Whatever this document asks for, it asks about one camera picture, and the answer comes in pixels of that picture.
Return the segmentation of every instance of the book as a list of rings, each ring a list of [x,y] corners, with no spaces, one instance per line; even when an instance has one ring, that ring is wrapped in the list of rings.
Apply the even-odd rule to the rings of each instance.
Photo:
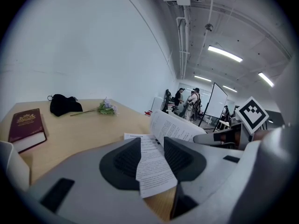
[[[14,114],[11,121],[8,142],[18,153],[47,140],[39,109]]]
[[[156,110],[150,116],[151,134],[124,133],[124,140],[141,138],[141,159],[136,180],[142,198],[156,195],[175,187],[178,183],[164,157],[164,137],[193,142],[193,137],[206,132],[190,123]]]

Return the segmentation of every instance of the red book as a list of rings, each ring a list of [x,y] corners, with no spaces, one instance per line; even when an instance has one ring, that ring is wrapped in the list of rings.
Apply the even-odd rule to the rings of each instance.
[[[14,114],[11,121],[8,142],[13,143],[21,153],[47,140],[39,109]]]

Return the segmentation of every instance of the whiteboard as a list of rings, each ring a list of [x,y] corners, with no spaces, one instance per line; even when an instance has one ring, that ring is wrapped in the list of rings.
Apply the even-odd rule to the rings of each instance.
[[[214,83],[206,115],[220,118],[228,95]]]

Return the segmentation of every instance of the fluorescent light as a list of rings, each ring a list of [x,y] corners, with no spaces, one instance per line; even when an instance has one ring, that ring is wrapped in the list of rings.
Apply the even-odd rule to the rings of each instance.
[[[234,89],[232,89],[232,88],[229,88],[229,87],[227,87],[227,86],[225,86],[225,85],[223,85],[223,87],[224,87],[224,88],[227,88],[227,89],[229,89],[229,90],[231,90],[231,91],[238,92],[238,91],[236,91],[236,90],[234,90]]]
[[[237,56],[235,56],[235,55],[233,55],[233,54],[231,54],[231,53],[229,53],[227,51],[218,49],[216,47],[209,46],[208,50],[217,52],[217,53],[219,53],[221,55],[224,55],[224,56],[227,56],[229,58],[232,58],[232,59],[234,59],[235,61],[238,61],[238,62],[241,62],[243,60],[242,58],[239,58],[239,57],[237,57]]]
[[[265,80],[271,87],[274,86],[274,84],[272,83],[272,81],[269,80],[269,78],[266,77],[262,72],[258,73],[258,75],[259,75],[261,78],[263,78],[263,79],[264,79],[264,80]]]
[[[199,79],[203,79],[203,80],[206,80],[206,81],[211,81],[209,79],[206,79],[206,78],[203,78],[203,77],[199,77],[199,76],[194,76],[194,77],[199,78]]]

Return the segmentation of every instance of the black bag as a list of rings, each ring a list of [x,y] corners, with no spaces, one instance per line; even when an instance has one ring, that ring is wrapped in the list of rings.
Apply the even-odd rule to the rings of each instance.
[[[81,104],[76,102],[77,99],[73,96],[67,98],[63,95],[56,94],[52,97],[52,99],[49,99],[49,97],[52,96],[48,96],[48,100],[51,101],[50,111],[58,117],[68,112],[83,111]]]

